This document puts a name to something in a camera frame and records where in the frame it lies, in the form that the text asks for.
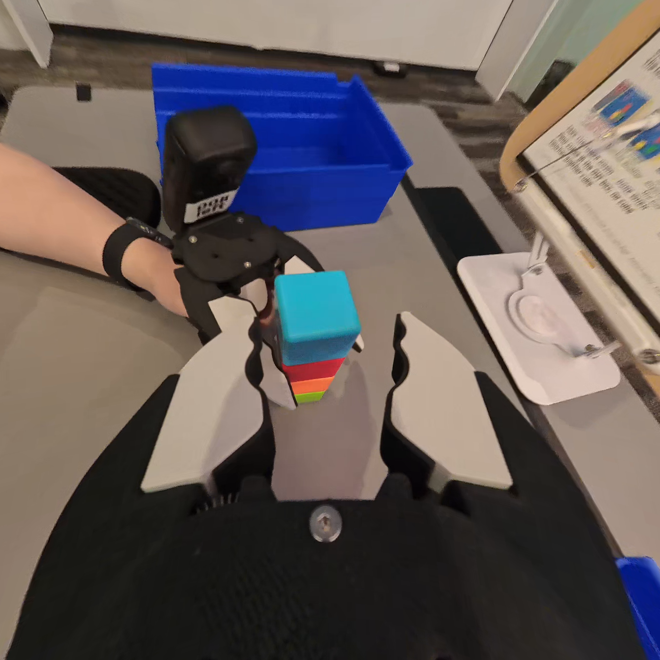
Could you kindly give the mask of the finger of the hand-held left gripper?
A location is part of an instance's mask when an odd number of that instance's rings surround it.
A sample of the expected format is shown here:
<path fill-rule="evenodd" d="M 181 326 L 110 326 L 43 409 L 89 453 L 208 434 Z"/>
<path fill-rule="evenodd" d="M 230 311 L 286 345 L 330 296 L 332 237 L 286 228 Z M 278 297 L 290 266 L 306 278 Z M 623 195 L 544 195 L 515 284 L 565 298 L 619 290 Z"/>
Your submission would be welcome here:
<path fill-rule="evenodd" d="M 209 308 L 221 332 L 238 322 L 249 321 L 257 324 L 261 334 L 261 389 L 267 398 L 279 407 L 288 410 L 297 408 L 292 386 L 282 368 L 273 320 L 262 319 L 251 301 L 234 296 L 212 300 L 209 302 Z"/>
<path fill-rule="evenodd" d="M 285 353 L 360 353 L 364 340 L 346 274 L 316 271 L 299 257 L 281 275 Z"/>

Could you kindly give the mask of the teal magnetic cube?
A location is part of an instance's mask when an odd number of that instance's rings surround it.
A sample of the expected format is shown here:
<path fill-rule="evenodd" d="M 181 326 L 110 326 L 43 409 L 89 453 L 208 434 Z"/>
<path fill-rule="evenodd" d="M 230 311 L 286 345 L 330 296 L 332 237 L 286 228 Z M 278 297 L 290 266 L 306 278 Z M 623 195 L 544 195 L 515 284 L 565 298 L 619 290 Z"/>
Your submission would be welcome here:
<path fill-rule="evenodd" d="M 361 333 L 344 271 L 279 275 L 275 301 L 286 366 L 344 359 Z"/>

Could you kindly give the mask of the person's left forearm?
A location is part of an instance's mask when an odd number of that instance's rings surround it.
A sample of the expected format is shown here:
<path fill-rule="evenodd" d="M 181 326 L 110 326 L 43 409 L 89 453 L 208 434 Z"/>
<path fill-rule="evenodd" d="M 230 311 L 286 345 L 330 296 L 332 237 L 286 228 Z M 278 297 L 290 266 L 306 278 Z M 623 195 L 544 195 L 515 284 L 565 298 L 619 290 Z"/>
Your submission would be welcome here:
<path fill-rule="evenodd" d="M 1 249 L 105 275 L 119 215 L 31 156 L 1 145 Z"/>

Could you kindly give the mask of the black textured mat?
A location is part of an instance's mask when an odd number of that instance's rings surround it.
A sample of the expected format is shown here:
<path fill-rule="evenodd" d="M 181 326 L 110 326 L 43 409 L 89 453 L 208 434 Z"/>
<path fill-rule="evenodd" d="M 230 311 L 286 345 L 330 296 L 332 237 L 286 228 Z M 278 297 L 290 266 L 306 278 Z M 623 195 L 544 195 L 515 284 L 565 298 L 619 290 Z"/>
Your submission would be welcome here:
<path fill-rule="evenodd" d="M 161 193 L 153 180 L 141 172 L 103 167 L 55 167 L 54 170 L 120 217 L 158 228 Z"/>

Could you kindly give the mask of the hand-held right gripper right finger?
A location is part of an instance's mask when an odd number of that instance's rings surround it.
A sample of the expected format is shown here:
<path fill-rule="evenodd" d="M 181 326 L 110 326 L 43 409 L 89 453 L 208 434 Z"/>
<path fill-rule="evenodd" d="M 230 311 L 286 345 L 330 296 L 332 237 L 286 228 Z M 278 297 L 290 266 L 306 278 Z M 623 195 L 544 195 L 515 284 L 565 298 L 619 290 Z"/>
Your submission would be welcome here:
<path fill-rule="evenodd" d="M 403 475 L 413 498 L 452 482 L 507 491 L 513 479 L 473 365 L 408 311 L 397 315 L 393 348 L 380 440 L 388 474 Z"/>

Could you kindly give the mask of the red magnetic cube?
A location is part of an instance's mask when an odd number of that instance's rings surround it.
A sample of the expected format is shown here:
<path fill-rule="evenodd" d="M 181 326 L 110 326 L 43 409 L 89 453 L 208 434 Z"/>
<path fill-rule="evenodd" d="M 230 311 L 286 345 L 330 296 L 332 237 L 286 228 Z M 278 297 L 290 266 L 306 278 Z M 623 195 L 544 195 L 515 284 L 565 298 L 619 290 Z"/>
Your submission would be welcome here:
<path fill-rule="evenodd" d="M 345 358 L 340 358 L 297 365 L 283 363 L 282 368 L 289 380 L 293 382 L 325 379 L 334 377 L 341 368 L 344 360 Z"/>

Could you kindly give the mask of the person's left hand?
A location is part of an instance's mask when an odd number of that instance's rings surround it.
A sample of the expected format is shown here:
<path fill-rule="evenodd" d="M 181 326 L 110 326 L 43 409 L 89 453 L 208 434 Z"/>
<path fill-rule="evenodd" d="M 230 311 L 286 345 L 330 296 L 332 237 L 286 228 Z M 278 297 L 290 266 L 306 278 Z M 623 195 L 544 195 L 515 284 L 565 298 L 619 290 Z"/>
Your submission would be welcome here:
<path fill-rule="evenodd" d="M 190 320 L 177 279 L 177 274 L 182 270 L 182 267 L 175 264 L 168 250 L 156 246 L 146 266 L 146 282 L 148 291 L 163 308 Z"/>

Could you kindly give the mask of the wooden instruction sign board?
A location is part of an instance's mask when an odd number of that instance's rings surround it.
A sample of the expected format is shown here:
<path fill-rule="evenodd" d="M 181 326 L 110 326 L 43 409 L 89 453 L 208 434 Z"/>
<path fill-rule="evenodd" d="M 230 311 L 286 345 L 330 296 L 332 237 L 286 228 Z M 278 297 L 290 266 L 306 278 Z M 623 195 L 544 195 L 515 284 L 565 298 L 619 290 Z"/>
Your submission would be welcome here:
<path fill-rule="evenodd" d="M 522 121 L 499 174 L 659 396 L 658 1 Z"/>

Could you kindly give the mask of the blue plastic bin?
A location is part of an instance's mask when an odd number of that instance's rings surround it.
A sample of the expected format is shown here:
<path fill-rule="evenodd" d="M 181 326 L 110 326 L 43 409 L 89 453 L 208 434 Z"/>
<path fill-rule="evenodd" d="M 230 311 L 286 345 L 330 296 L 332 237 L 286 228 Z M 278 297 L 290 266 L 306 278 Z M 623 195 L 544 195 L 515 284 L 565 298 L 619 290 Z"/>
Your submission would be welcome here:
<path fill-rule="evenodd" d="M 650 557 L 622 557 L 615 562 L 646 657 L 659 659 L 659 567 Z"/>
<path fill-rule="evenodd" d="M 257 153 L 231 210 L 285 232 L 373 224 L 413 165 L 358 76 L 182 63 L 152 65 L 161 170 L 168 120 L 233 106 Z"/>

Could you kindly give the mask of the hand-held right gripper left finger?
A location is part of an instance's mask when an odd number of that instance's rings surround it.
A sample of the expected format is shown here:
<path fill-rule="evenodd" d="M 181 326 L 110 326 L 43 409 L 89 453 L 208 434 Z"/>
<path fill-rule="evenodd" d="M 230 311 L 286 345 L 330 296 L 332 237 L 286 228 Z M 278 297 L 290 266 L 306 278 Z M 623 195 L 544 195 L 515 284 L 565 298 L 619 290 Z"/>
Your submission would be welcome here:
<path fill-rule="evenodd" d="M 242 316 L 179 373 L 142 480 L 144 493 L 200 485 L 212 496 L 247 476 L 271 480 L 275 435 L 261 389 L 260 323 Z"/>

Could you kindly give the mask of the orange magnetic cube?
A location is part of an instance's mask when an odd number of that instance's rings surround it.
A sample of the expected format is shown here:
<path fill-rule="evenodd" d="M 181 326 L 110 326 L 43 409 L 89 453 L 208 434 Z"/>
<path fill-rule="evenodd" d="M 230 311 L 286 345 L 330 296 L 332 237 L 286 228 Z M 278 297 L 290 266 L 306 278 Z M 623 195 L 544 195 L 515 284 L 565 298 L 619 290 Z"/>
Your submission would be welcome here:
<path fill-rule="evenodd" d="M 288 374 L 288 380 L 291 384 L 292 390 L 295 395 L 302 395 L 307 393 L 325 392 L 329 389 L 334 381 L 333 375 L 323 375 L 318 377 L 311 377 L 310 375 L 294 375 Z"/>

